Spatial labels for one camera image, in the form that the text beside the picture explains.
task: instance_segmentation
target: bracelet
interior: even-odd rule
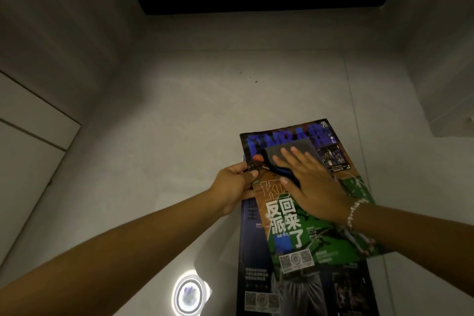
[[[360,204],[369,202],[366,199],[358,199],[356,202],[351,207],[351,212],[349,214],[349,217],[347,218],[347,226],[349,226],[349,230],[352,230],[352,220],[354,218],[354,212],[357,210]]]

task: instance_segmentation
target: person's right arm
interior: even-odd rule
[[[274,160],[293,171],[301,189],[287,178],[281,182],[309,214],[347,225],[355,200],[309,153],[291,150],[281,149],[286,162]],[[474,226],[368,203],[355,210],[352,225],[474,297]]]

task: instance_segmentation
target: floor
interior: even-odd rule
[[[239,133],[319,118],[329,119],[379,204],[474,223],[474,161],[466,157],[474,139],[431,136],[380,28],[372,11],[158,19],[74,141],[0,285],[209,187],[241,159]],[[213,290],[202,314],[234,314],[239,213],[214,224],[117,315],[173,315],[172,288],[190,268]],[[397,253],[371,259],[370,270],[381,315],[468,315],[474,307]]]

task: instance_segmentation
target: magazine cover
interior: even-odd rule
[[[270,171],[266,148],[309,140],[319,161],[353,198],[373,203],[368,188],[327,119],[281,129],[240,134],[249,170],[259,171],[253,188],[277,280],[316,264],[344,265],[387,252],[362,234],[309,215]]]
[[[242,201],[237,316],[378,316],[366,261],[296,273],[277,281],[257,202]]]

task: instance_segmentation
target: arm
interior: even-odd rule
[[[281,149],[286,162],[277,157],[274,160],[293,171],[301,189],[287,178],[281,182],[309,214],[347,224],[354,199],[345,195],[339,183],[309,153],[303,155],[294,147],[291,151]],[[359,205],[352,224],[354,230],[474,296],[474,226],[371,204]]]
[[[0,290],[0,315],[113,315],[237,203],[257,172],[222,169],[209,190],[66,251]]]

